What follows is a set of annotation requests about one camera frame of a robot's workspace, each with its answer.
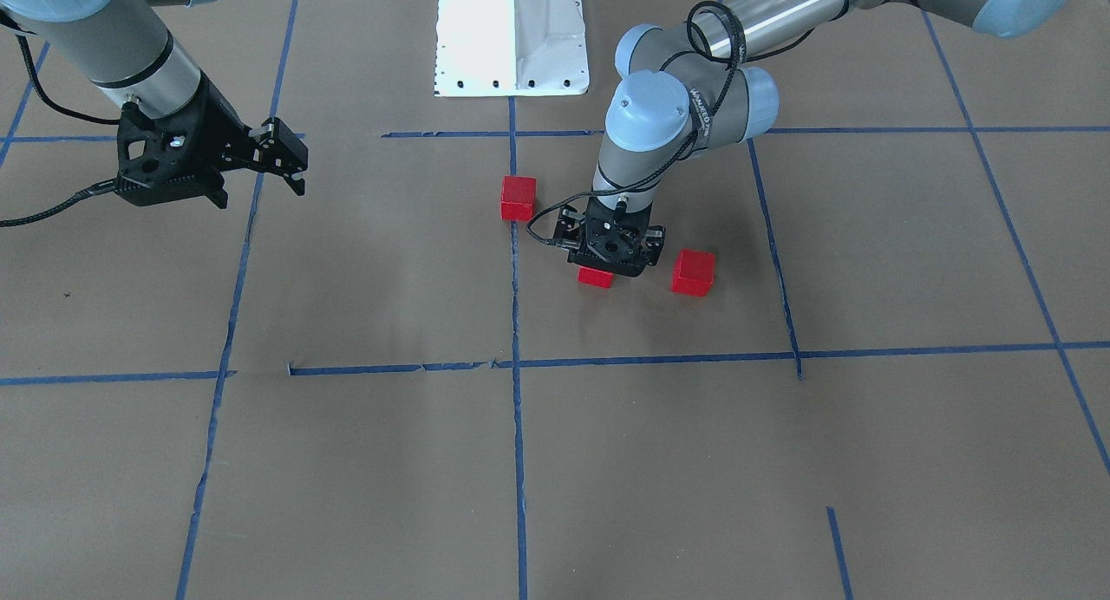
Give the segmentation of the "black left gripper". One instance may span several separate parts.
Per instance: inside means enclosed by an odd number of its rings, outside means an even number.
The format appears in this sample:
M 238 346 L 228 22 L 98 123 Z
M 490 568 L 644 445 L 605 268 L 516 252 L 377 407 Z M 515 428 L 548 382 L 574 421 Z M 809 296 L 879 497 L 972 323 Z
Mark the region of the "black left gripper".
M 638 277 L 658 264 L 666 228 L 650 227 L 650 205 L 619 213 L 591 199 L 585 212 L 561 206 L 555 222 L 556 247 L 571 247 L 568 263 L 626 277 Z

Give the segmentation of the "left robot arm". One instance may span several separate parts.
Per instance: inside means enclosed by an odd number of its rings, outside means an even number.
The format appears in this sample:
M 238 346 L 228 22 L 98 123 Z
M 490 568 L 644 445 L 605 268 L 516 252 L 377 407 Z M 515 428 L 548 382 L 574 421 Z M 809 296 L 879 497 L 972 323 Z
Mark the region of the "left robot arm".
M 615 51 L 619 83 L 591 190 L 539 210 L 552 216 L 539 244 L 584 268 L 637 277 L 658 263 L 666 230 L 650 224 L 656 189 L 674 164 L 764 134 L 780 91 L 758 62 L 781 55 L 821 24 L 886 3 L 914 6 L 977 34 L 1026 35 L 1067 0 L 702 1 L 682 24 L 638 24 Z

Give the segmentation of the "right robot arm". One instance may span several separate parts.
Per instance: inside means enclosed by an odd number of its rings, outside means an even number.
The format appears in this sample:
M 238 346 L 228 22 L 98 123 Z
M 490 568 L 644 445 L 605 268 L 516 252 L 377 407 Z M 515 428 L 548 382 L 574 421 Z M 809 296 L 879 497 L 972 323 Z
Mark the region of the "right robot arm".
M 305 193 L 309 151 L 281 119 L 246 126 L 186 54 L 160 6 L 216 0 L 3 0 L 3 24 L 40 35 L 121 110 L 118 171 L 75 193 L 113 193 L 137 206 L 206 199 L 225 209 L 225 171 L 282 177 Z

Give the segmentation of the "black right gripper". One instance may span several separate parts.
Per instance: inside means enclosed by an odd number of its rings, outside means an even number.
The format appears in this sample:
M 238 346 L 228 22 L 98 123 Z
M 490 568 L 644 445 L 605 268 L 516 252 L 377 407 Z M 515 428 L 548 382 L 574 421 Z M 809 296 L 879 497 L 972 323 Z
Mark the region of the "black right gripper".
M 115 193 L 132 205 L 206 199 L 226 209 L 223 171 L 245 166 L 258 146 L 258 164 L 305 196 L 309 149 L 278 116 L 252 131 L 206 75 L 178 113 L 147 116 L 138 103 L 121 108 L 117 129 Z

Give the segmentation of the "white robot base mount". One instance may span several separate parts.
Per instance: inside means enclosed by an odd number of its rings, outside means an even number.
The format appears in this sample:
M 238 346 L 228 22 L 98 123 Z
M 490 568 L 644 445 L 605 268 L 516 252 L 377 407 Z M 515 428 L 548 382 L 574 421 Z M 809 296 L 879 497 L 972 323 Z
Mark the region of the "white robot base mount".
M 433 94 L 583 95 L 583 0 L 437 0 Z

